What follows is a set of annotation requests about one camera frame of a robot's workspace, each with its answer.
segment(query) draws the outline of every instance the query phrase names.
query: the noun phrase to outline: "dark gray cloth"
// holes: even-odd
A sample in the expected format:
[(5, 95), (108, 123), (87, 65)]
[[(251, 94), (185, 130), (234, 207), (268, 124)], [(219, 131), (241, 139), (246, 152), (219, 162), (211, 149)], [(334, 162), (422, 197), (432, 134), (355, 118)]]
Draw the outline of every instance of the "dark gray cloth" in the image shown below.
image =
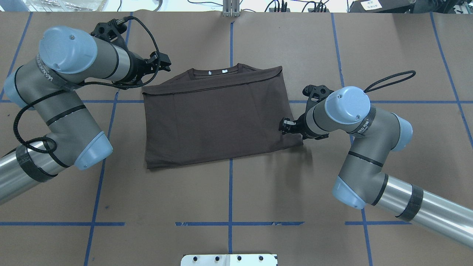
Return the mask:
[(190, 69), (143, 95), (148, 169), (302, 145), (300, 135), (278, 131), (283, 117), (293, 118), (280, 66)]

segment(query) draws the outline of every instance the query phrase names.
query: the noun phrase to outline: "gray robot arm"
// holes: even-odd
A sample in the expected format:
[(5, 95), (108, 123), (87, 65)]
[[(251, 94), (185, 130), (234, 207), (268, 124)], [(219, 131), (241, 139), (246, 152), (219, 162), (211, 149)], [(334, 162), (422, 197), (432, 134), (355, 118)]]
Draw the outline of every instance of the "gray robot arm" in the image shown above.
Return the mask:
[[(324, 86), (312, 86), (310, 91), (307, 111), (294, 122), (284, 118), (280, 130), (322, 139), (342, 129), (355, 137), (333, 187), (338, 200), (357, 209), (366, 204), (380, 206), (401, 220), (473, 248), (472, 210), (381, 172), (388, 153), (410, 142), (409, 122), (371, 105), (357, 87), (331, 93)], [(314, 94), (328, 96), (310, 104)]]
[(128, 50), (120, 36), (128, 19), (99, 23), (91, 34), (51, 27), (40, 41), (39, 54), (7, 78), (5, 94), (22, 112), (34, 106), (30, 109), (51, 133), (0, 159), (0, 204), (69, 166), (85, 170), (112, 153), (107, 136), (75, 92), (86, 78), (111, 80), (114, 87), (128, 89), (144, 85), (141, 78), (146, 74), (170, 70), (169, 58), (159, 51), (144, 60)]

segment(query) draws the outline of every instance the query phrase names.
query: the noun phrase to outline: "white sticker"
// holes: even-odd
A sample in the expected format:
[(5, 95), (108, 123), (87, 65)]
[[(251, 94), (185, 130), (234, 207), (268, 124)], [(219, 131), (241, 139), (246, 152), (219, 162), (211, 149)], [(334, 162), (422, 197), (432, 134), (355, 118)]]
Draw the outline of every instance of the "white sticker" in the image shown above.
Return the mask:
[(365, 10), (374, 10), (383, 8), (378, 0), (364, 1), (361, 5)]

